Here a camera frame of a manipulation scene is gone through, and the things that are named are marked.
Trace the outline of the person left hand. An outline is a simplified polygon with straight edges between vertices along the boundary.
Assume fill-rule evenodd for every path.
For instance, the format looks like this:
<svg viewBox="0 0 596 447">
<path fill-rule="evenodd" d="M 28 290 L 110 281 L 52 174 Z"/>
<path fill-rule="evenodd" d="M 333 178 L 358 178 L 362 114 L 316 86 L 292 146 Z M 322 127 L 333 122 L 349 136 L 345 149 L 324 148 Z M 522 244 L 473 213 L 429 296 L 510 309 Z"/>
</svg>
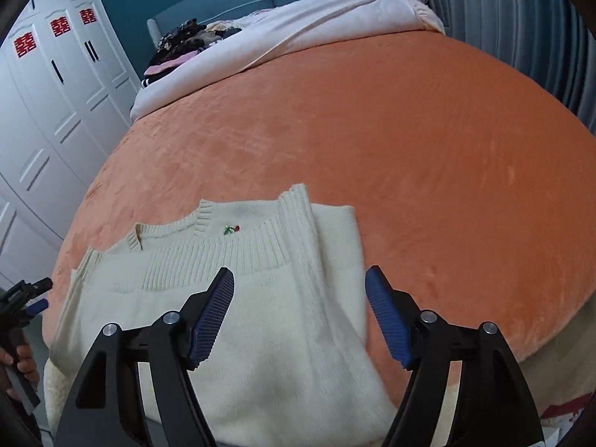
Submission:
<svg viewBox="0 0 596 447">
<path fill-rule="evenodd" d="M 40 382 L 40 375 L 35 363 L 33 350 L 30 346 L 29 340 L 22 330 L 13 331 L 11 333 L 11 341 L 14 343 L 14 348 L 17 357 L 14 358 L 4 348 L 0 349 L 1 358 L 1 390 L 7 393 L 16 402 L 21 403 L 21 397 L 14 387 L 11 381 L 6 375 L 5 369 L 13 367 L 15 370 L 20 371 L 23 376 L 29 381 L 33 390 L 37 390 L 37 386 Z"/>
</svg>

